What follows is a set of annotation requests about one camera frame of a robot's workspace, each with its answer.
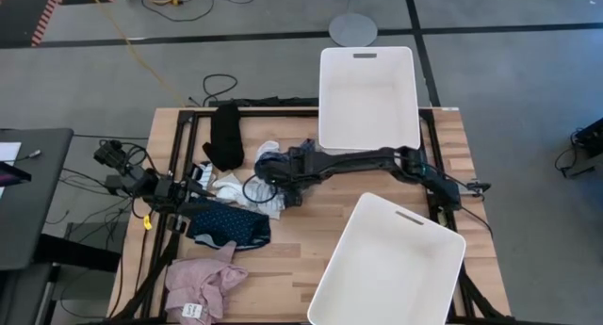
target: black desk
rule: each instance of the black desk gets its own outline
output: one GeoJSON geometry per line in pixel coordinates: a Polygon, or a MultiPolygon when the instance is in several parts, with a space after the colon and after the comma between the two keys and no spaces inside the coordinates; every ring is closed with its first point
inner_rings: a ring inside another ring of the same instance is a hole
{"type": "Polygon", "coordinates": [[[0,324],[35,322],[52,263],[117,270],[119,253],[41,233],[72,137],[66,128],[0,131],[0,142],[21,142],[18,157],[41,150],[15,164],[31,182],[0,197],[0,324]]]}

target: clothing tag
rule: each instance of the clothing tag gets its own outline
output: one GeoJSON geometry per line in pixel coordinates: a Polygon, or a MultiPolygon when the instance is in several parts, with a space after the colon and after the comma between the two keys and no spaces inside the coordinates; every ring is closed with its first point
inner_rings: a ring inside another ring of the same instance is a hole
{"type": "Polygon", "coordinates": [[[204,308],[200,304],[186,303],[182,308],[182,317],[193,317],[199,319],[204,308]]]}
{"type": "Polygon", "coordinates": [[[142,223],[144,224],[145,230],[150,231],[153,229],[153,224],[151,223],[151,217],[149,217],[149,215],[144,216],[142,223]]]}

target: wooden table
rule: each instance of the wooden table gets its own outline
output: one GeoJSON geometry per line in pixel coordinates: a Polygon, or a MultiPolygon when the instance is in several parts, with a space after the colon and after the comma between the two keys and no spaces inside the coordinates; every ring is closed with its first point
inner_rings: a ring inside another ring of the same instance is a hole
{"type": "MultiPolygon", "coordinates": [[[[316,110],[315,107],[304,109],[316,110]]],[[[160,108],[155,113],[148,151],[159,171],[167,171],[169,165],[178,111],[177,108],[160,108]]],[[[475,178],[461,113],[455,108],[435,108],[432,112],[446,172],[462,181],[475,178]]],[[[240,127],[245,162],[235,171],[235,175],[241,181],[253,173],[255,151],[264,141],[276,140],[280,142],[281,150],[285,151],[290,146],[299,145],[306,138],[316,138],[318,135],[316,118],[243,118],[240,127]]],[[[423,128],[423,138],[428,157],[431,157],[430,139],[426,136],[426,130],[423,128]]],[[[200,119],[198,131],[193,154],[193,159],[197,163],[206,160],[201,145],[209,140],[209,118],[200,119]]],[[[186,147],[187,142],[183,139],[179,153],[181,159],[185,157],[186,147]]],[[[176,178],[180,177],[182,168],[181,161],[176,171],[176,178]]],[[[289,208],[282,213],[281,220],[270,221],[272,236],[268,246],[235,254],[234,263],[246,268],[250,274],[249,278],[230,294],[230,306],[222,321],[307,321],[306,312],[320,277],[331,258],[352,208],[364,192],[373,192],[414,212],[428,215],[423,186],[400,183],[383,171],[348,173],[332,177],[306,194],[302,207],[289,208]]],[[[463,205],[486,219],[480,199],[463,197],[463,205]]],[[[149,211],[149,207],[142,201],[136,202],[136,208],[139,213],[149,211]]],[[[456,212],[456,223],[459,233],[467,243],[464,261],[467,273],[498,311],[508,315],[510,311],[507,297],[498,269],[497,255],[488,231],[464,211],[456,212]]],[[[156,227],[146,237],[140,267],[140,282],[147,274],[155,232],[156,227]]],[[[118,312],[135,291],[143,234],[142,222],[131,217],[120,268],[123,269],[123,285],[118,312]]],[[[178,257],[206,257],[211,255],[212,251],[182,236],[178,257]]],[[[162,274],[155,286],[151,316],[158,315],[160,310],[163,278],[162,274]]],[[[118,297],[119,286],[120,274],[117,274],[109,310],[113,308],[118,297]]]]}

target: navy polka dot fabric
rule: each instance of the navy polka dot fabric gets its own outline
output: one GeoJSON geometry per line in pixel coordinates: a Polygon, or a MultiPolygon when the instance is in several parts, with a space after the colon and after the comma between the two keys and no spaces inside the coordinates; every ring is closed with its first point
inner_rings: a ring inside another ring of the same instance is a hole
{"type": "Polygon", "coordinates": [[[208,210],[190,218],[187,237],[196,243],[219,249],[233,240],[237,251],[257,249],[270,243],[268,216],[206,198],[196,202],[209,205],[208,210]]]}

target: pink garment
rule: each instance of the pink garment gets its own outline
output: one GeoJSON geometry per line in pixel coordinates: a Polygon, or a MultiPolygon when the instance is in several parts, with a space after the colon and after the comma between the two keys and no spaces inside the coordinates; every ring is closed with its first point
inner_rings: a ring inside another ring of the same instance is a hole
{"type": "Polygon", "coordinates": [[[225,294],[247,277],[247,270],[230,264],[236,243],[229,241],[214,258],[182,260],[172,264],[166,274],[170,290],[166,311],[183,325],[210,325],[224,316],[225,294]],[[200,319],[182,317],[185,303],[203,307],[200,319]]]}

